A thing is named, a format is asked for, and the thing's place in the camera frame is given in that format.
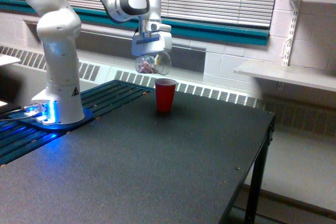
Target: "shelf bracket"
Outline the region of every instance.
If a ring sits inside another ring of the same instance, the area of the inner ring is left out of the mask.
[[[299,0],[290,0],[290,3],[292,4],[294,10],[299,11],[300,8]]]
[[[289,35],[287,37],[286,42],[284,43],[284,47],[282,49],[282,65],[288,66],[289,64],[289,58],[292,50],[293,40],[294,40],[294,34],[296,29],[296,24],[298,20],[298,14],[300,9],[300,1],[299,0],[290,0],[291,5],[293,6],[293,13],[292,13],[292,20],[290,24],[289,29]],[[282,90],[284,88],[284,83],[278,84],[278,89]]]

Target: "window sill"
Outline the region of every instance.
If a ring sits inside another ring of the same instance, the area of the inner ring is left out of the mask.
[[[104,10],[73,8],[83,22],[106,24],[114,27],[136,29],[136,19],[125,23],[114,23]],[[35,11],[23,0],[0,0],[0,10],[36,14]],[[235,26],[214,25],[199,22],[190,22],[176,19],[163,18],[162,22],[172,26],[173,36],[183,36],[192,39],[206,39],[240,44],[265,46],[268,41],[269,31],[263,29],[243,28]]]

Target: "cinder block wall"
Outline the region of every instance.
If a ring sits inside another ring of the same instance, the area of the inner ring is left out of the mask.
[[[176,46],[189,50],[184,51],[184,54],[188,53],[190,56],[195,55],[197,57],[197,55],[200,55],[200,50],[205,54],[204,66],[202,66],[204,67],[203,74],[199,73],[199,69],[195,69],[195,72],[192,70],[184,73],[180,71],[181,77],[191,81],[235,88],[259,97],[273,95],[336,108],[336,98],[333,92],[292,84],[285,84],[284,90],[278,90],[278,83],[275,81],[256,79],[233,73],[235,68],[247,60],[281,63],[282,48],[289,33],[291,16],[292,7],[289,0],[276,0],[270,38],[266,47],[218,43],[215,40],[196,41],[188,38],[174,38]],[[23,18],[24,16],[19,14],[0,13],[0,27],[3,31],[0,33],[0,42],[41,49],[41,43],[35,34],[35,25],[23,22]],[[302,3],[290,64],[336,71],[335,31],[336,5]],[[86,33],[84,37],[89,38],[90,33]],[[94,38],[91,40],[92,44],[95,43],[95,39],[106,40],[102,36],[97,37],[97,34],[92,34],[92,38]],[[108,40],[110,40],[109,44],[113,47],[116,39],[109,37]],[[183,40],[182,45],[179,45],[179,40]],[[119,48],[120,50],[130,51],[129,48]],[[177,63],[177,66],[181,65],[179,63],[182,63],[182,65],[187,63],[179,62],[179,57],[175,55],[173,55],[173,60]]]

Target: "blue led light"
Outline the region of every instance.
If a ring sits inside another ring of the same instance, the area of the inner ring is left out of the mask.
[[[48,120],[52,122],[56,122],[56,112],[55,112],[55,103],[54,101],[48,102]]]

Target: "red plastic cup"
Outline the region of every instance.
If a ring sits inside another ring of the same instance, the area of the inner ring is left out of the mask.
[[[176,84],[176,81],[166,78],[155,80],[156,109],[159,112],[168,113],[171,111]]]

